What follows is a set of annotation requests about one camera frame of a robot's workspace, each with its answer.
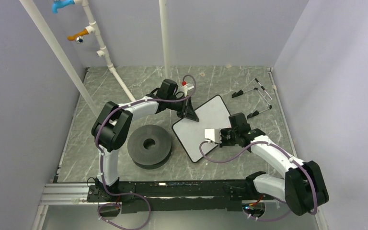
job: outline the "orange faucet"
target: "orange faucet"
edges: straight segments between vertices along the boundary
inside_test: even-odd
[[[89,34],[88,30],[87,29],[84,29],[83,31],[78,32],[78,33],[74,34],[73,36],[68,36],[67,39],[69,41],[74,41],[77,37],[88,35],[88,34]]]

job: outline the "gray marble surface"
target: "gray marble surface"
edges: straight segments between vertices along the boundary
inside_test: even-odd
[[[142,98],[154,88],[159,87],[165,78],[163,67],[118,67],[117,71],[136,99]],[[171,78],[181,82],[182,77],[187,73],[192,74],[197,81],[197,91],[192,97],[194,108],[219,94],[231,114],[243,112],[247,115],[255,109],[259,111],[265,109],[265,101],[256,91],[231,98],[233,92],[242,89],[252,79],[258,78],[273,97],[271,101],[273,109],[248,119],[248,122],[252,128],[260,128],[279,146],[291,152],[291,145],[272,82],[265,67],[174,66]],[[90,68],[85,86],[100,108],[107,101],[117,104],[129,102],[114,76],[105,67]],[[247,89],[255,86],[254,82]],[[98,173],[98,151],[93,136],[91,136],[91,127],[96,118],[83,99],[80,101],[76,114],[58,182],[85,182],[88,177],[95,177]],[[257,155],[248,152],[225,164],[215,164],[205,159],[192,163],[171,129],[172,124],[177,120],[174,111],[166,110],[132,123],[129,136],[132,131],[143,125],[153,124],[163,127],[172,136],[173,150],[165,165],[158,169],[145,170],[136,166],[131,160],[127,153],[127,143],[125,143],[120,150],[118,163],[119,176],[122,181],[243,179],[256,171],[265,171],[270,175],[278,176],[273,167]],[[210,152],[209,157],[224,160],[240,150],[239,146],[216,148]]]

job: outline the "wire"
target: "wire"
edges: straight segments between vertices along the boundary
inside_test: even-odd
[[[88,181],[89,181],[91,178],[95,181],[95,178],[93,178],[92,176],[88,177],[88,179],[87,179],[87,187],[89,187],[89,185],[88,185]]]
[[[225,187],[230,187],[230,188],[236,188],[236,189],[239,189],[239,190],[244,190],[245,188],[242,188],[242,187],[235,187],[235,186],[232,186],[232,185],[229,185],[229,184],[224,184],[223,186],[222,186],[222,189],[223,189],[223,191],[225,192],[225,193],[227,193],[227,194],[231,194],[231,192],[234,192],[233,190],[231,190],[231,191],[229,191],[229,190],[227,190],[227,189],[225,189]]]
[[[260,195],[260,198],[256,202],[250,203],[249,206],[252,206],[252,207],[256,206],[262,199],[263,199],[263,194]]]
[[[115,203],[117,205],[119,205],[119,201],[120,201],[120,196],[118,196],[118,198],[116,199]]]
[[[238,154],[236,154],[234,157],[231,157],[229,158],[228,160],[225,160],[225,161],[216,161],[216,160],[213,160],[209,157],[207,157],[203,152],[202,152],[202,145],[205,144],[205,143],[210,143],[210,141],[203,141],[201,142],[201,144],[199,145],[199,151],[201,153],[201,155],[207,159],[208,161],[210,162],[214,162],[214,163],[227,163],[237,157],[239,157],[243,152],[245,152],[248,148],[250,148],[251,146],[253,145],[257,145],[257,144],[266,144],[266,145],[269,145],[277,150],[279,150],[283,155],[285,155],[285,157],[287,157],[287,159],[291,159],[291,157],[287,154],[287,152],[282,149],[280,146],[278,145],[275,145],[273,143],[269,143],[267,141],[254,141],[252,143],[250,143],[249,145],[247,145],[244,149],[242,149]],[[305,177],[307,178],[309,184],[310,184],[310,188],[311,188],[311,192],[312,192],[312,199],[314,201],[314,210],[311,212],[311,211],[308,211],[308,213],[310,213],[311,215],[315,215],[317,214],[317,211],[318,211],[318,200],[317,200],[317,196],[315,194],[315,187],[314,187],[314,182],[312,181],[310,175],[308,175],[308,172],[298,163],[296,162],[294,159],[292,159],[292,163],[295,164],[301,171],[302,173],[305,175]],[[285,216],[287,216],[289,213],[286,213],[284,215],[282,215],[282,218],[284,218]]]
[[[141,229],[141,228],[143,228],[148,222],[149,222],[149,220],[150,220],[150,215],[151,215],[151,207],[150,207],[150,203],[149,203],[149,201],[144,197],[144,196],[142,196],[142,195],[139,195],[139,194],[137,194],[137,193],[119,193],[119,194],[115,194],[115,193],[111,193],[110,191],[108,191],[108,188],[106,187],[106,181],[105,181],[105,176],[104,176],[104,154],[105,154],[105,152],[104,152],[104,150],[99,146],[99,136],[100,136],[100,134],[101,134],[101,132],[102,132],[102,130],[103,130],[103,128],[105,127],[105,125],[108,123],[108,121],[109,121],[109,119],[111,119],[111,117],[117,112],[117,111],[119,111],[119,110],[121,110],[121,109],[125,109],[125,108],[128,108],[128,107],[130,107],[130,106],[133,106],[133,105],[136,105],[136,104],[140,104],[140,103],[143,103],[143,102],[168,102],[168,103],[177,103],[177,102],[182,102],[182,101],[185,101],[185,100],[187,100],[187,99],[189,99],[194,93],[195,93],[195,91],[196,91],[196,81],[195,81],[195,78],[192,76],[192,75],[190,75],[190,74],[187,74],[187,75],[185,75],[184,77],[183,77],[183,80],[185,80],[185,78],[186,77],[190,77],[190,78],[192,78],[192,80],[193,80],[193,82],[194,82],[194,90],[188,95],[188,96],[186,96],[186,97],[184,97],[184,98],[182,98],[182,99],[179,99],[179,100],[165,100],[165,99],[154,99],[154,98],[151,98],[151,99],[142,99],[142,100],[138,100],[138,101],[135,101],[135,102],[131,102],[130,104],[126,104],[126,105],[123,105],[123,106],[121,106],[121,107],[118,107],[118,108],[116,108],[115,110],[113,110],[106,118],[105,118],[105,120],[102,122],[102,124],[101,124],[101,126],[99,127],[99,130],[98,130],[98,133],[97,133],[97,135],[95,136],[95,145],[96,145],[96,147],[99,149],[99,151],[101,152],[101,156],[100,156],[100,159],[99,159],[99,172],[100,172],[100,175],[101,175],[101,179],[102,179],[102,182],[103,182],[103,184],[105,185],[103,188],[105,189],[105,191],[106,191],[106,193],[107,194],[109,194],[109,195],[111,195],[111,196],[124,196],[124,195],[133,195],[133,196],[137,196],[137,197],[139,197],[139,198],[141,198],[141,199],[143,199],[145,202],[146,202],[146,204],[147,204],[147,206],[148,206],[148,208],[149,208],[149,215],[148,215],[148,217],[147,217],[147,219],[146,219],[146,221],[141,225],[141,226],[139,226],[139,227],[137,227],[137,228],[135,228],[135,229],[127,229],[127,228],[124,228],[124,227],[122,227],[122,226],[119,226],[119,225],[117,225],[117,224],[115,224],[115,223],[113,223],[113,222],[111,222],[111,221],[109,221],[109,220],[107,220],[107,219],[105,219],[105,218],[103,218],[102,216],[101,216],[101,213],[100,213],[100,211],[101,211],[101,208],[103,208],[103,207],[105,207],[105,206],[116,206],[116,207],[120,207],[120,205],[119,204],[113,204],[113,203],[108,203],[108,204],[103,204],[103,205],[101,205],[99,208],[98,208],[98,216],[99,216],[99,219],[101,219],[101,220],[103,220],[103,221],[105,221],[106,223],[108,223],[108,224],[110,224],[110,225],[112,225],[112,226],[115,226],[115,227],[117,227],[117,228],[119,228],[119,229],[122,229],[122,230],[139,230],[139,229]]]
[[[235,187],[235,186],[232,186],[232,185],[229,185],[229,184],[224,184],[223,186],[228,186],[228,187],[231,187],[231,188],[237,188],[237,189],[245,189],[245,187]]]
[[[150,92],[150,94],[154,94],[157,90],[159,90],[160,88],[159,87],[157,87],[156,89],[154,89],[154,90],[152,90],[151,92]]]

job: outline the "blue faucet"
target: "blue faucet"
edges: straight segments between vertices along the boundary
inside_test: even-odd
[[[66,7],[66,6],[71,5],[71,4],[75,4],[74,0],[64,0],[64,1],[58,0],[58,1],[55,1],[55,2],[53,2],[53,6],[51,6],[51,11],[53,13],[58,13],[57,9]]]

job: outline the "white pvc pipe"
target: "white pvc pipe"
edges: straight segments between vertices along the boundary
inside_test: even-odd
[[[37,8],[33,0],[19,0],[19,1],[23,5],[27,13],[29,14],[30,18],[36,24],[37,28],[39,29],[39,31],[41,32],[41,34],[47,41],[50,48],[53,50],[54,54],[60,61],[61,65],[64,67],[64,69],[68,73],[72,82],[77,87],[78,91],[80,91],[81,96],[87,102],[87,105],[90,107],[90,109],[92,110],[92,112],[94,113],[96,117],[99,116],[99,109],[95,106],[94,101],[92,100],[92,97],[88,93],[80,77],[78,76],[77,72],[75,71],[74,67],[69,61],[67,55],[64,53],[64,50],[61,48],[56,37],[54,36],[53,32],[48,27],[48,24],[44,20],[42,14],[40,13],[39,9]]]
[[[170,71],[170,54],[169,54],[169,30],[167,25],[167,0],[159,0],[160,22],[161,22],[161,39],[163,42],[164,55],[164,71],[166,78],[171,75]]]
[[[132,93],[129,91],[129,89],[127,88],[127,86],[123,82],[123,80],[120,78],[120,76],[119,76],[118,72],[116,71],[115,67],[112,67],[109,70],[115,76],[116,80],[119,82],[119,84],[121,85],[122,89],[125,91],[126,95],[129,97],[129,99],[133,102],[136,101],[135,97],[132,95]]]
[[[85,14],[87,15],[88,22],[90,26],[95,28],[95,37],[99,44],[99,51],[97,52],[100,57],[104,57],[106,61],[106,65],[108,66],[109,71],[115,76],[118,83],[121,85],[122,89],[125,91],[126,95],[129,97],[131,101],[136,101],[133,94],[130,92],[129,88],[125,85],[119,74],[117,73],[111,58],[109,57],[109,51],[108,48],[106,48],[106,45],[104,43],[104,40],[101,37],[101,31],[99,30],[99,26],[97,22],[94,19],[94,16],[92,15],[90,6],[88,4],[88,0],[75,0],[75,3],[80,3],[82,7],[84,8]]]

